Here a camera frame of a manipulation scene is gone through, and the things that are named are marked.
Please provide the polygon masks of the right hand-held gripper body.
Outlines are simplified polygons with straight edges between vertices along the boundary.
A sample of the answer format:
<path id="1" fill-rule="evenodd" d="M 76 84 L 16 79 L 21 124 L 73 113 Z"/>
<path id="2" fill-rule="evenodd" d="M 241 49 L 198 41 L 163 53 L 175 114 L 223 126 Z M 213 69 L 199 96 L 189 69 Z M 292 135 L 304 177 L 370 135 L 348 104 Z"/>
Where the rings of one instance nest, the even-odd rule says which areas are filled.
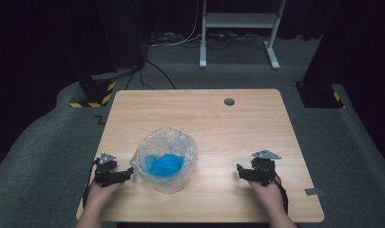
<path id="1" fill-rule="evenodd" d="M 251 161 L 254 174 L 252 181 L 259 182 L 262 186 L 268 185 L 276 177 L 275 160 L 280 160 L 281 156 L 269 150 L 261 150 L 252 154 L 254 159 Z"/>

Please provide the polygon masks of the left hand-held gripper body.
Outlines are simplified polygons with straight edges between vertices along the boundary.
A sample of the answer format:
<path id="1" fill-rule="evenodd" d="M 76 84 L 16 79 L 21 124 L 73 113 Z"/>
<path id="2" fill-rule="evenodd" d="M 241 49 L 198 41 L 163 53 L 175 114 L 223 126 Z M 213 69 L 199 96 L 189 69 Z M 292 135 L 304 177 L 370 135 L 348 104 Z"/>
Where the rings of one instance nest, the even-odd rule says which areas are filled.
<path id="1" fill-rule="evenodd" d="M 115 172 L 116 167 L 116 157 L 107 153 L 102 153 L 97 160 L 94 181 L 102 187 L 123 182 L 123 175 Z"/>

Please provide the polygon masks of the person's left hand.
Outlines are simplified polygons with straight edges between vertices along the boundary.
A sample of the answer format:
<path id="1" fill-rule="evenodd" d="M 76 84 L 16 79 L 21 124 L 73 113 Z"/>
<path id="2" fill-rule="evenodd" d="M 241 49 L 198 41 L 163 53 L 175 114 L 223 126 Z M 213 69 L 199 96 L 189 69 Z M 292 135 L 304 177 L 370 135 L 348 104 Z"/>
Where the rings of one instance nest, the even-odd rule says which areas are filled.
<path id="1" fill-rule="evenodd" d="M 121 182 L 102 187 L 94 181 L 89 187 L 85 210 L 101 213 L 111 201 L 114 193 L 122 186 Z"/>

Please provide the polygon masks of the person's right hand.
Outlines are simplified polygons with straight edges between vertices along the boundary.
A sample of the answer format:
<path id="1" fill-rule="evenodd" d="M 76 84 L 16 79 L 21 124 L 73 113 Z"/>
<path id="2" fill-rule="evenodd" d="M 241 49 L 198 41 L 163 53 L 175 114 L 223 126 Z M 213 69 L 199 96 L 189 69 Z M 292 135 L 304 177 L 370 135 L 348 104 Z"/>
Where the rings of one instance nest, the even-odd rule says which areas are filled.
<path id="1" fill-rule="evenodd" d="M 282 194 L 276 180 L 272 180 L 266 186 L 262 186 L 255 181 L 249 181 L 248 183 L 253 189 L 258 203 L 267 214 L 282 213 L 284 211 Z"/>

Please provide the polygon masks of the blue crumpled plastic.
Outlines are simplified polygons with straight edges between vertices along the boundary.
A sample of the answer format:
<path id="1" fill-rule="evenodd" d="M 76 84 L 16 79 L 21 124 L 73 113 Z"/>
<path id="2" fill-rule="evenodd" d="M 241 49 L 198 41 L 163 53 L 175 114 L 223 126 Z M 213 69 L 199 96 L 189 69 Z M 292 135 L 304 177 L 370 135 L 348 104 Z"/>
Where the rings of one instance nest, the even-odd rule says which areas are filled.
<path id="1" fill-rule="evenodd" d="M 145 158 L 147 172 L 157 178 L 169 178 L 183 167 L 183 157 L 175 154 L 148 155 Z"/>

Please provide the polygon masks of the grey tape strip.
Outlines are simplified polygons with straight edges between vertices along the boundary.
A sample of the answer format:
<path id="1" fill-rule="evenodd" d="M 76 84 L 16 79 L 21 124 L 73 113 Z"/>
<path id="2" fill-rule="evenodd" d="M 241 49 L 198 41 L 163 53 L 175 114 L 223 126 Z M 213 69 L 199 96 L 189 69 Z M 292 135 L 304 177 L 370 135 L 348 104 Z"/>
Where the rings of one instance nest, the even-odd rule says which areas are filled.
<path id="1" fill-rule="evenodd" d="M 305 190 L 305 193 L 307 196 L 321 197 L 321 196 L 325 195 L 325 191 L 323 189 L 319 189 L 319 188 L 308 188 Z"/>

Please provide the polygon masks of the black hazard-striped stand base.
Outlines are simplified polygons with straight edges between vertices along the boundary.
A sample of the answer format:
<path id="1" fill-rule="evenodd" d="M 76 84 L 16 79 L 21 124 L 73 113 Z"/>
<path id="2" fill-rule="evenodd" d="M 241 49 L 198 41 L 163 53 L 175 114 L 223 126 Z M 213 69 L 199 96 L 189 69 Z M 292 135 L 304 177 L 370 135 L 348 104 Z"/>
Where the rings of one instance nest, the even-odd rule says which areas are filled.
<path id="1" fill-rule="evenodd" d="M 116 83 L 111 80 L 95 81 L 91 77 L 83 77 L 69 100 L 75 108 L 102 107 L 107 105 Z"/>

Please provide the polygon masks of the black stand base yellow mark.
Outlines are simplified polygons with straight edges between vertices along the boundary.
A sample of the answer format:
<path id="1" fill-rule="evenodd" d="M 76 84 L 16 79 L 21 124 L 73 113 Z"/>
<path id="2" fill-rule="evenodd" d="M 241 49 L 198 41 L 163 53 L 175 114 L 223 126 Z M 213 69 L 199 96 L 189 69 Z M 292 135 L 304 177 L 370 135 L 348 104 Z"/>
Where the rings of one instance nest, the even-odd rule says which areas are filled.
<path id="1" fill-rule="evenodd" d="M 340 96 L 330 85 L 307 85 L 296 82 L 299 97 L 307 108 L 343 108 Z"/>

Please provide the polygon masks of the white metal stand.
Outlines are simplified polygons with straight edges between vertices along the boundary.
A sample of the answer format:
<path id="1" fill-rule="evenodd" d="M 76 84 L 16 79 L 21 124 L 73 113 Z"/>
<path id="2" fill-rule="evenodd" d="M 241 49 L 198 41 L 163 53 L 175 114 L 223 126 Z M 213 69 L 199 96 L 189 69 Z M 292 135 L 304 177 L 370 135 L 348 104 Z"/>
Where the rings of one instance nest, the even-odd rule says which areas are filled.
<path id="1" fill-rule="evenodd" d="M 263 42 L 272 69 L 279 70 L 280 65 L 273 45 L 279 30 L 286 0 L 279 0 L 279 9 L 274 13 L 231 13 L 208 12 L 207 0 L 202 0 L 202 34 L 199 67 L 207 67 L 206 31 L 208 29 L 270 29 L 268 40 Z"/>

